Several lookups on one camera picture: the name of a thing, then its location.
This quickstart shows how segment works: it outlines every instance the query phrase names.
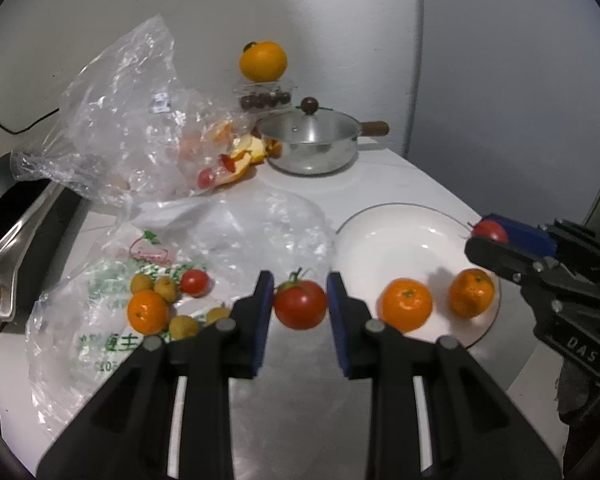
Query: plate rim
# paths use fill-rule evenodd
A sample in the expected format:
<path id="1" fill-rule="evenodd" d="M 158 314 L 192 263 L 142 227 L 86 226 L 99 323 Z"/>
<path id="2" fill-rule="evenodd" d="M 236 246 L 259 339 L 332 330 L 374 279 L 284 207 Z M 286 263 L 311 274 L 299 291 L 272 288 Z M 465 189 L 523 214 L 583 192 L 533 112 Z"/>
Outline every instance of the plate rim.
<path id="1" fill-rule="evenodd" d="M 438 213 L 441 214 L 442 216 L 445 216 L 447 218 L 449 218 L 450 220 L 453 220 L 454 222 L 456 222 L 458 225 L 462 226 L 463 228 L 465 228 L 467 230 L 467 232 L 471 232 L 469 230 L 469 228 L 467 227 L 467 225 L 463 224 L 461 221 L 459 221 L 457 218 L 454 218 L 453 216 L 440 211 L 439 209 L 435 209 L 434 207 L 430 207 L 427 205 L 423 205 L 423 204 L 415 204 L 415 203 L 411 203 L 411 202 L 384 202 L 381 204 L 375 204 L 369 207 L 365 207 L 364 209 L 361 209 L 360 211 L 357 211 L 356 213 L 354 213 L 353 215 L 351 215 L 349 218 L 347 218 L 342 225 L 338 228 L 338 230 L 336 231 L 336 240 L 337 237 L 340 235 L 340 232 L 344 229 L 344 227 L 350 223 L 355 217 L 361 215 L 362 213 L 365 213 L 371 209 L 376 209 L 379 207 L 384 207 L 384 206 L 388 206 L 388 205 L 406 205 L 406 206 L 412 206 L 412 207 L 417 207 L 420 209 L 427 209 L 429 211 L 433 211 L 434 213 Z M 476 339 L 473 343 L 471 343 L 468 346 L 463 346 L 466 350 L 472 348 L 473 346 L 477 345 L 480 341 L 482 341 L 482 339 L 491 331 L 491 329 L 493 328 L 493 325 L 496 322 L 496 319 L 498 319 L 498 316 L 500 315 L 500 307 L 502 306 L 502 280 L 500 279 L 500 277 L 495 274 L 493 271 L 490 271 L 498 280 L 498 302 L 497 304 L 494 306 L 496 309 L 496 313 L 493 316 L 493 320 L 491 320 L 490 325 L 487 327 L 487 330 L 484 331 L 484 333 L 478 338 Z"/>

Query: red tomato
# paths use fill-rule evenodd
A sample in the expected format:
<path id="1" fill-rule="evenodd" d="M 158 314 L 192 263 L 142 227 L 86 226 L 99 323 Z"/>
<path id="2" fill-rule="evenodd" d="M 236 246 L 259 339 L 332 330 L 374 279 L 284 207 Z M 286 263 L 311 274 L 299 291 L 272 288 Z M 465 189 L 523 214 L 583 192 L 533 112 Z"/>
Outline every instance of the red tomato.
<path id="1" fill-rule="evenodd" d="M 229 155 L 220 155 L 218 161 L 229 173 L 235 173 L 235 162 Z"/>
<path id="2" fill-rule="evenodd" d="M 504 227 L 493 220 L 479 221 L 471 231 L 471 236 L 485 236 L 503 244 L 509 243 L 509 237 Z"/>
<path id="3" fill-rule="evenodd" d="M 213 186 L 216 176 L 211 168 L 205 168 L 198 174 L 198 187 L 200 189 L 209 189 Z"/>
<path id="4" fill-rule="evenodd" d="M 273 310 L 280 322 L 294 330 L 318 326 L 327 312 L 327 295 L 322 287 L 309 280 L 298 280 L 294 272 L 288 282 L 278 287 Z"/>
<path id="5" fill-rule="evenodd" d="M 182 275 L 180 290 L 194 298 L 201 298 L 209 292 L 210 281 L 204 270 L 188 270 Z"/>

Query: white label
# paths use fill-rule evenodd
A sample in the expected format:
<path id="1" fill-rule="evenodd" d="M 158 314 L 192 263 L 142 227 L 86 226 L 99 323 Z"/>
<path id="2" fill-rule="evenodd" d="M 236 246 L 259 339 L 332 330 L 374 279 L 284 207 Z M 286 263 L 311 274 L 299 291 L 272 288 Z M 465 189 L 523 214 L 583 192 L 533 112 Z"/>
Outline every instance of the white label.
<path id="1" fill-rule="evenodd" d="M 171 98 L 167 92 L 158 92 L 151 97 L 149 111 L 152 114 L 171 112 Z"/>

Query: pot lid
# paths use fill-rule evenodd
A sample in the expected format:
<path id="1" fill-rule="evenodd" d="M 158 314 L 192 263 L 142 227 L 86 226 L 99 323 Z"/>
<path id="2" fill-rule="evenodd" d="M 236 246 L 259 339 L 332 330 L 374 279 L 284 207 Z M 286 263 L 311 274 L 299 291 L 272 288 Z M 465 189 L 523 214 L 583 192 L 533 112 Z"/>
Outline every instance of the pot lid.
<path id="1" fill-rule="evenodd" d="M 315 98 L 305 97 L 299 109 L 260 120 L 258 132 L 293 144 L 329 144 L 359 136 L 362 126 L 353 117 L 320 108 Z"/>

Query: plastic bag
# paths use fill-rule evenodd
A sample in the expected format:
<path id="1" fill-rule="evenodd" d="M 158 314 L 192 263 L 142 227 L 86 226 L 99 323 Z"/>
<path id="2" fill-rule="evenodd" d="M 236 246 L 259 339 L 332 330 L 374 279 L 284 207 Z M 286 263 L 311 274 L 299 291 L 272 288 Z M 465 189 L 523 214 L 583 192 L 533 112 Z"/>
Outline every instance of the plastic bag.
<path id="1" fill-rule="evenodd" d="M 231 178 L 219 156 L 253 120 L 181 85 L 160 16 L 91 61 L 62 94 L 42 144 L 11 155 L 19 180 L 49 178 L 97 202 L 160 202 Z"/>
<path id="2" fill-rule="evenodd" d="M 86 263 L 34 306 L 26 349 L 38 420 L 58 434 L 141 342 L 142 336 L 126 322 L 128 287 L 136 273 L 171 275 L 179 281 L 186 269 L 205 268 L 215 280 L 210 295 L 183 296 L 175 305 L 179 314 L 201 317 L 222 302 L 231 305 L 250 295 L 261 269 L 271 270 L 282 282 L 303 267 L 310 279 L 324 283 L 332 239 L 318 206 L 257 182 L 212 198 L 145 205 L 96 243 Z M 295 334 L 284 330 L 288 345 Z M 277 333 L 272 331 L 273 341 Z M 304 334 L 304 344 L 331 343 L 326 321 Z M 244 398 L 247 391 L 240 387 L 237 394 Z"/>

